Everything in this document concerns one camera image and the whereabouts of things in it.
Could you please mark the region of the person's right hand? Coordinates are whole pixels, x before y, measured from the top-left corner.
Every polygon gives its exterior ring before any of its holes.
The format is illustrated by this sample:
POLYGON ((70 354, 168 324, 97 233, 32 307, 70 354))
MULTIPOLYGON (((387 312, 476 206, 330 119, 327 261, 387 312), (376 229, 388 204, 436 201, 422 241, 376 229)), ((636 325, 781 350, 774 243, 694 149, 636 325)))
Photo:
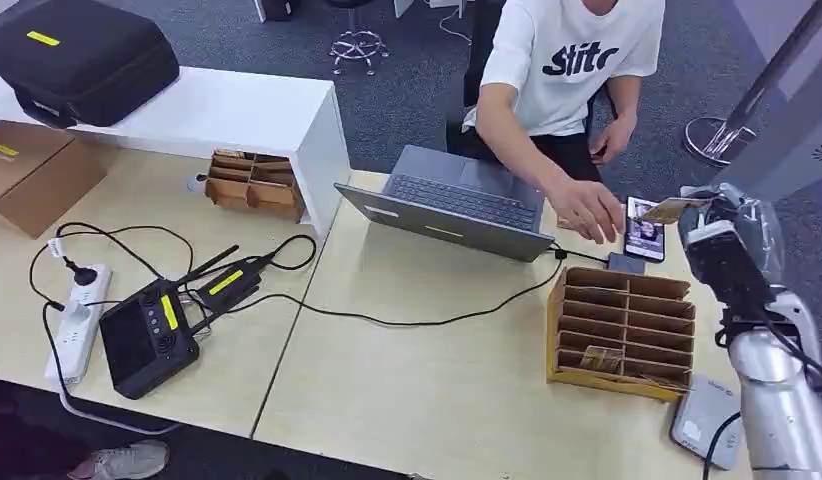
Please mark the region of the person's right hand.
POLYGON ((624 232, 622 204, 601 183, 564 175, 546 187, 544 193, 558 216, 585 239, 599 245, 614 243, 624 232))

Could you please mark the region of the person's left hand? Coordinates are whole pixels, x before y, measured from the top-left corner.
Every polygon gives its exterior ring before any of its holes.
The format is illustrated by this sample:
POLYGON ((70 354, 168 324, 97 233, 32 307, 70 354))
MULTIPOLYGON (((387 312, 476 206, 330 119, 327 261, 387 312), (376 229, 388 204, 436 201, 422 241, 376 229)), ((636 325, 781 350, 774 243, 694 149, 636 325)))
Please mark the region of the person's left hand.
POLYGON ((592 162, 595 165, 605 165, 625 151, 636 124, 636 115, 621 115, 609 123, 590 146, 592 162))

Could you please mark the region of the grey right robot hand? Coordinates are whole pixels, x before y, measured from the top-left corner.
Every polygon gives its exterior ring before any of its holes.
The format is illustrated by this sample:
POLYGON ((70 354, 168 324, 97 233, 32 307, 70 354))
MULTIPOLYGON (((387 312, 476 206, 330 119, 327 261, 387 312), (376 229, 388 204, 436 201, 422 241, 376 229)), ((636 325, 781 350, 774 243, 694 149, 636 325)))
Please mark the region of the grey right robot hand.
POLYGON ((679 233, 694 277, 721 304, 719 325, 777 324, 789 320, 773 304, 785 291, 785 242, 773 204, 729 183, 683 186, 679 233))

